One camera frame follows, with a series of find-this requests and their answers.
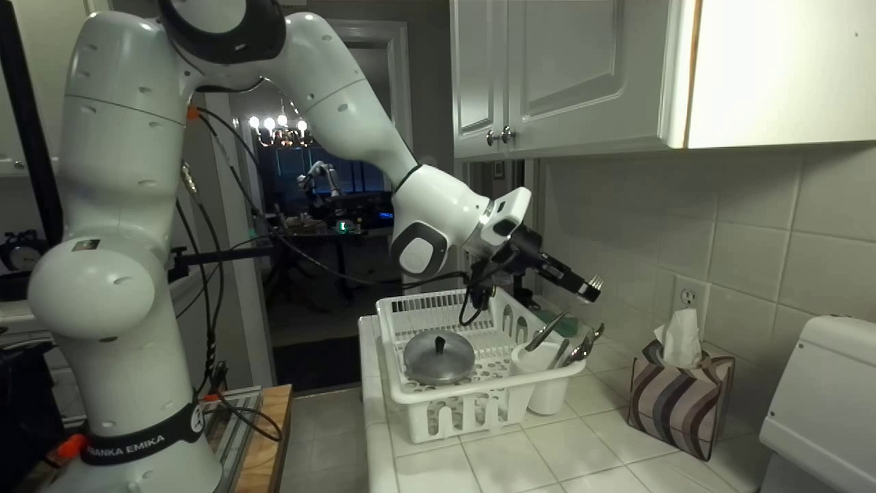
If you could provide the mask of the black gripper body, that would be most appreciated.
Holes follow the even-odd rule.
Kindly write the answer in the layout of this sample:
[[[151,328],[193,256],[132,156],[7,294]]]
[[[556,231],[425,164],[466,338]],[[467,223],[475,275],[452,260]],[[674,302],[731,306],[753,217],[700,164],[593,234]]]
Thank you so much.
[[[492,295],[492,278],[503,272],[510,278],[523,278],[525,272],[537,272],[542,279],[574,294],[584,304],[593,304],[603,295],[600,279],[585,279],[558,257],[553,257],[542,246],[542,236],[530,228],[518,228],[512,239],[478,257],[470,265],[470,279],[466,282],[466,294],[470,295],[475,309],[484,309]]]

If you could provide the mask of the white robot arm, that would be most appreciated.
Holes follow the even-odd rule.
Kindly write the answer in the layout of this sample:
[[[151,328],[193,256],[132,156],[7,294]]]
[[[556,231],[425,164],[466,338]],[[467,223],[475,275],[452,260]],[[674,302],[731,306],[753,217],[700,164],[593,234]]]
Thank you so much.
[[[152,20],[96,10],[74,41],[57,156],[63,239],[36,264],[28,304],[77,379],[84,447],[40,493],[218,493],[199,387],[170,294],[182,141],[199,90],[273,84],[328,153],[391,187],[391,256],[411,278],[452,250],[533,269],[590,302],[600,284],[545,253],[530,191],[484,197],[414,156],[323,16],[276,0],[156,0]]]

